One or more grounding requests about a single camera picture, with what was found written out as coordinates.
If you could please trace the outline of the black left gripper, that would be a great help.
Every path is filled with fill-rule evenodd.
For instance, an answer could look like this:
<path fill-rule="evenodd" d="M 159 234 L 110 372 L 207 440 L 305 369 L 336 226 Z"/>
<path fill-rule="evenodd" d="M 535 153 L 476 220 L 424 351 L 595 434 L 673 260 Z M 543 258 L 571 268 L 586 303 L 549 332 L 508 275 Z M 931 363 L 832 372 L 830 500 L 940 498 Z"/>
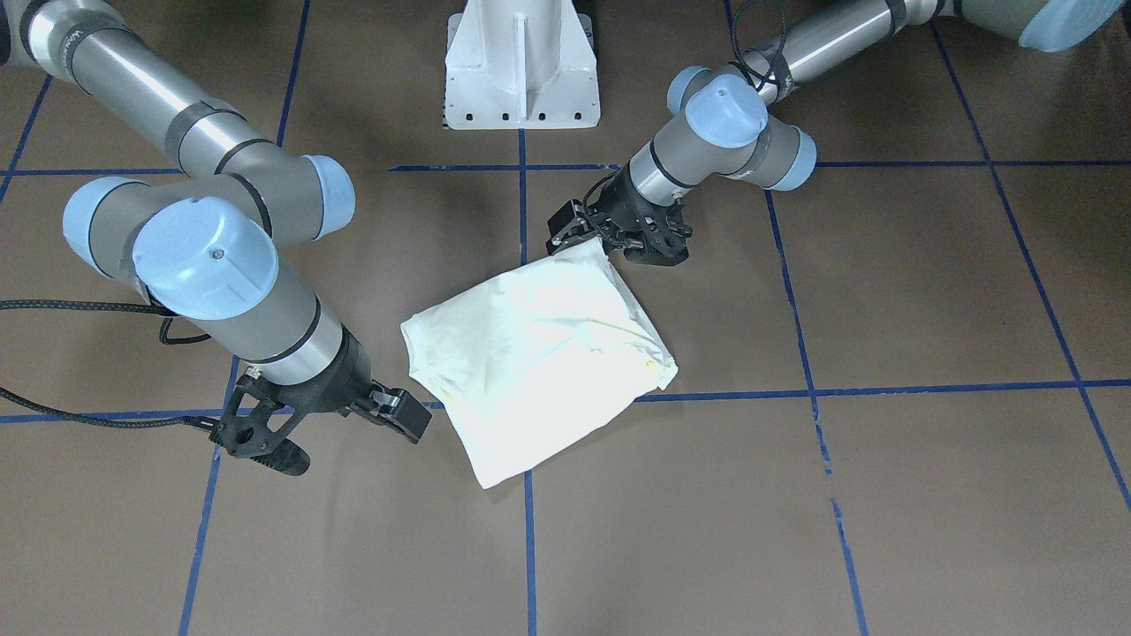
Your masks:
<path fill-rule="evenodd" d="M 637 229 L 634 205 L 640 205 L 644 201 L 650 200 L 640 194 L 633 177 L 631 177 L 630 169 L 619 169 L 618 173 L 610 178 L 607 184 L 603 186 L 596 201 L 598 217 L 610 222 L 613 226 L 597 226 L 595 230 L 582 201 L 569 199 L 549 220 L 550 237 L 546 241 L 549 256 L 592 239 L 595 232 L 604 242 L 606 251 L 645 248 L 640 233 L 629 232 Z M 650 201 L 650 204 L 666 207 L 673 205 L 674 201 L 676 199 L 667 201 L 667 204 L 655 204 L 655 201 Z"/>

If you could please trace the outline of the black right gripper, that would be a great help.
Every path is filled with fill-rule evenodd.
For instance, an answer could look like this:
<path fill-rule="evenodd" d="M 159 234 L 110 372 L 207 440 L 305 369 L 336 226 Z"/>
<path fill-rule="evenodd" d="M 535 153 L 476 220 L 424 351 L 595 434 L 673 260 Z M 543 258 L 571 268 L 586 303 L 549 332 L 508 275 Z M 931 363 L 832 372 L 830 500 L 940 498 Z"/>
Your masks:
<path fill-rule="evenodd" d="M 295 413 L 356 413 L 399 432 L 411 444 L 420 442 L 432 412 L 407 390 L 375 383 L 371 371 L 368 352 L 351 330 L 343 330 L 331 363 L 307 383 L 283 387 L 283 405 Z"/>

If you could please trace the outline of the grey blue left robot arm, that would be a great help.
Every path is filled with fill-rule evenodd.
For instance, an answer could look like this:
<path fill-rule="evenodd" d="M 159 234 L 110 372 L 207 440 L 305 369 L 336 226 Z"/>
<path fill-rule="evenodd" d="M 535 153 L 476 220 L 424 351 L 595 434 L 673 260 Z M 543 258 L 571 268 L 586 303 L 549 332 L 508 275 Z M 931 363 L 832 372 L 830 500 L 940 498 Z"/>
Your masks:
<path fill-rule="evenodd" d="M 1126 1 L 836 1 L 756 48 L 732 37 L 728 65 L 687 67 L 666 94 L 671 120 L 634 156 L 549 220 L 546 250 L 594 240 L 629 261 L 687 260 L 684 197 L 725 177 L 791 192 L 815 170 L 815 141 L 776 103 L 908 28 L 955 17 L 1046 54 L 1078 48 Z"/>

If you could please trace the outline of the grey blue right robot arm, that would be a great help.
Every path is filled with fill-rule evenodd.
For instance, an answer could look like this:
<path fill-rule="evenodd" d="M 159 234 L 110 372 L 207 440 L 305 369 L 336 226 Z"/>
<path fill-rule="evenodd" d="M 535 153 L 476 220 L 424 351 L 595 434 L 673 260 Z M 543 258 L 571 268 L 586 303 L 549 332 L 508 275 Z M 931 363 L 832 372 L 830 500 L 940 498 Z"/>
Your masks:
<path fill-rule="evenodd" d="M 353 218 L 339 162 L 267 140 L 105 1 L 5 1 L 3 65 L 72 83 L 185 174 L 178 184 L 97 178 L 62 218 L 74 253 L 143 295 L 143 313 L 185 318 L 247 362 L 219 419 L 183 423 L 238 458 L 280 452 L 311 413 L 356 413 L 420 441 L 428 409 L 375 383 L 356 337 L 279 253 Z"/>

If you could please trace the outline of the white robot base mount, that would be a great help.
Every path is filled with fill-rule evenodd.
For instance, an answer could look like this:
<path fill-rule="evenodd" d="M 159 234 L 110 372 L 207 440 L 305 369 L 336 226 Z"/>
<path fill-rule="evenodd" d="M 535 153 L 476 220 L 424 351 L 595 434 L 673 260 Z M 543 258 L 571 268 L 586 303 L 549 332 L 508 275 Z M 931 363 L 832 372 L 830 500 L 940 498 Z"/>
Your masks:
<path fill-rule="evenodd" d="M 468 1 L 447 19 L 442 105 L 457 132 L 598 126 L 592 17 L 573 1 Z"/>

